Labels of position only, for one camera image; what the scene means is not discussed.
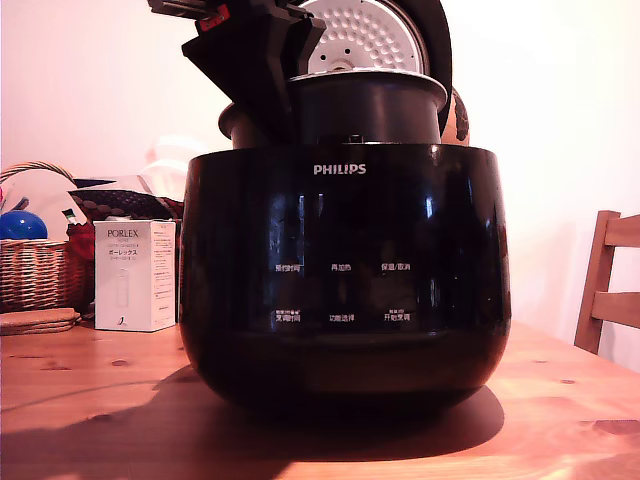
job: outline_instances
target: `white wall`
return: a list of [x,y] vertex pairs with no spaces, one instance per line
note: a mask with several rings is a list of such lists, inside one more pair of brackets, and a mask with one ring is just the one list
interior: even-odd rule
[[[3,162],[136,173],[160,135],[228,148],[227,99],[182,57],[189,21],[145,0],[3,0]],[[596,212],[640,213],[640,2],[443,0],[474,145],[500,158],[514,319],[571,342]],[[640,255],[612,287],[640,289]],[[604,356],[640,371],[640,333]]]

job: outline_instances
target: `philips logo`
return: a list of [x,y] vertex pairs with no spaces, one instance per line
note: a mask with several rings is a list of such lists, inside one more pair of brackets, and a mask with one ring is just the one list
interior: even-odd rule
[[107,237],[116,237],[116,238],[132,238],[137,237],[137,230],[108,230]]
[[364,163],[360,165],[314,165],[314,175],[364,175],[367,173],[367,166]]

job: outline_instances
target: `wooden table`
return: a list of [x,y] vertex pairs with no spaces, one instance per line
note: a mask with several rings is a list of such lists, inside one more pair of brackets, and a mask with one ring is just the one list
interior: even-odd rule
[[229,407],[177,328],[2,339],[12,479],[639,479],[640,375],[515,324],[487,387],[429,422],[278,426]]

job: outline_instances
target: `white box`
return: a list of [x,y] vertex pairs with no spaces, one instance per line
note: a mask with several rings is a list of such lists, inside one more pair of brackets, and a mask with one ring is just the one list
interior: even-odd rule
[[96,329],[155,332],[176,323],[176,224],[94,222]]

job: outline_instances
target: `inner lid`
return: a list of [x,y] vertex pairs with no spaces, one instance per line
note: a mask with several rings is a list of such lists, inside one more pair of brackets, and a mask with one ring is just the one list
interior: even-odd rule
[[390,0],[308,0],[302,8],[327,30],[309,72],[387,68],[429,74],[427,49],[416,25]]

